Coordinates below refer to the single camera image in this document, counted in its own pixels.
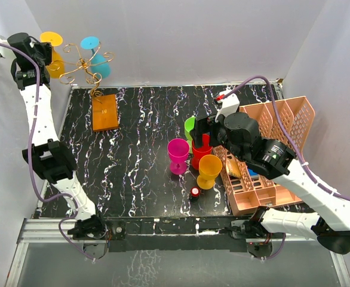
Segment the orange wine glass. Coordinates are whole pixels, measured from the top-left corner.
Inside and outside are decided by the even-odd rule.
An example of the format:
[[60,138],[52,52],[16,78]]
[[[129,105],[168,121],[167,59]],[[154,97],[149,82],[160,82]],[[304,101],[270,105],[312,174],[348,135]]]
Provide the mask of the orange wine glass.
[[199,161],[199,176],[197,184],[200,189],[209,190],[213,188],[215,179],[220,174],[222,162],[219,157],[209,154],[203,156]]
[[65,64],[63,58],[56,52],[55,48],[63,44],[63,38],[60,34],[52,31],[46,31],[40,34],[41,42],[49,42],[52,46],[51,64],[47,66],[47,70],[51,78],[60,78],[65,73]]

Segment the green wine glass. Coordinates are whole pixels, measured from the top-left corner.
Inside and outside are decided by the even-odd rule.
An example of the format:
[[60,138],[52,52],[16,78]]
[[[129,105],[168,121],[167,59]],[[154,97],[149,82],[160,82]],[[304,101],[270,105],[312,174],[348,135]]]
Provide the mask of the green wine glass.
[[195,117],[189,117],[184,123],[186,141],[189,145],[189,153],[192,154],[192,137],[190,131],[194,128]]

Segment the red wine glass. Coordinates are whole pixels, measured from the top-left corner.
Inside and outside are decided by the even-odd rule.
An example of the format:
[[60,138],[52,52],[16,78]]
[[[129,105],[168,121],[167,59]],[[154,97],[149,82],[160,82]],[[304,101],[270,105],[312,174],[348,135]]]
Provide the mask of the red wine glass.
[[210,136],[208,134],[202,135],[202,147],[196,148],[195,141],[192,140],[192,160],[191,165],[195,170],[199,170],[199,161],[205,155],[209,155],[212,153],[213,147],[210,146]]

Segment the magenta wine glass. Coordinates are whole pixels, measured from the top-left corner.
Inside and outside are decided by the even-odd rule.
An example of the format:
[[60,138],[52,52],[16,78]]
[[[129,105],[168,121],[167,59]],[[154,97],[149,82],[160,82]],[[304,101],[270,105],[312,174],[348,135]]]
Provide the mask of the magenta wine glass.
[[186,172],[188,165],[186,161],[189,157],[189,144],[181,138],[172,139],[167,145],[170,159],[170,171],[175,175]]

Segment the teal wine glass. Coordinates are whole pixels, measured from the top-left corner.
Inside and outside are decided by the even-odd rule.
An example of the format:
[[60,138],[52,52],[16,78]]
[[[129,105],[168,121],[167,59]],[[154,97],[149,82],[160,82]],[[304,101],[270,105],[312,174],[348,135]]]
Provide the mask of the teal wine glass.
[[112,70],[109,63],[113,60],[114,55],[111,52],[102,53],[101,42],[95,36],[88,36],[84,38],[80,46],[84,50],[90,50],[92,53],[90,59],[90,69],[93,74],[99,74],[101,79],[107,78],[111,75]]

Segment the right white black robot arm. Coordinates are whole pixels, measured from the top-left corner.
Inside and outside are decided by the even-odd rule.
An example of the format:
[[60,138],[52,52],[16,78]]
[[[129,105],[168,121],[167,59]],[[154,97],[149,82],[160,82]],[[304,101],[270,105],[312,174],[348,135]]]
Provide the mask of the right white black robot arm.
[[258,207],[247,223],[255,236],[289,233],[315,239],[337,254],[350,252],[350,200],[311,179],[294,150],[279,140],[262,137],[258,122],[244,112],[197,118],[190,132],[196,147],[202,146],[204,134],[210,136],[211,146],[224,147],[249,169],[288,189],[313,210],[296,213]]

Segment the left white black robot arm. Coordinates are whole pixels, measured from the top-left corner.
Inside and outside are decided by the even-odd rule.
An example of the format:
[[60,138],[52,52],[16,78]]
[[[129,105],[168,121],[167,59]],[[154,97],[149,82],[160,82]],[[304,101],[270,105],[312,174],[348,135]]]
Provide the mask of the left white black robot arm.
[[26,32],[8,37],[15,59],[11,73],[24,100],[29,123],[28,146],[22,156],[32,176],[46,180],[69,204],[76,220],[68,231],[74,239],[102,239],[107,223],[97,206],[88,198],[76,176],[76,160],[59,141],[51,112],[50,42],[40,42]]

